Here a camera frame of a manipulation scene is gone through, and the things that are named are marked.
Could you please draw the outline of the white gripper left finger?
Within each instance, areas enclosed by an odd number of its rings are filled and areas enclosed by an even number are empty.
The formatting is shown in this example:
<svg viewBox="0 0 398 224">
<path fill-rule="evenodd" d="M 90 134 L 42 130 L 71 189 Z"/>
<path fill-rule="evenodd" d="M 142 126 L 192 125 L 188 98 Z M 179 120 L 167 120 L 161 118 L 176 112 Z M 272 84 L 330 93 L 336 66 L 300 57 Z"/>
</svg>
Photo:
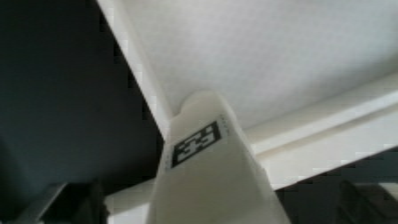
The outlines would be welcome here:
<svg viewBox="0 0 398 224">
<path fill-rule="evenodd" d="M 10 224 L 106 224 L 101 184 L 51 184 Z"/>
</svg>

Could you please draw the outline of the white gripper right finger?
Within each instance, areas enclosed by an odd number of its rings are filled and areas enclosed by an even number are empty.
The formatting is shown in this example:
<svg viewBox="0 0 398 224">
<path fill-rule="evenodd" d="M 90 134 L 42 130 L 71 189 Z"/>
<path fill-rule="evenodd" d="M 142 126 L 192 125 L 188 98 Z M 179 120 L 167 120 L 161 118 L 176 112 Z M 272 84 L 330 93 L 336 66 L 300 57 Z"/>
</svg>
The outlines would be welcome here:
<svg viewBox="0 0 398 224">
<path fill-rule="evenodd" d="M 398 183 L 341 182 L 334 224 L 398 224 Z"/>
</svg>

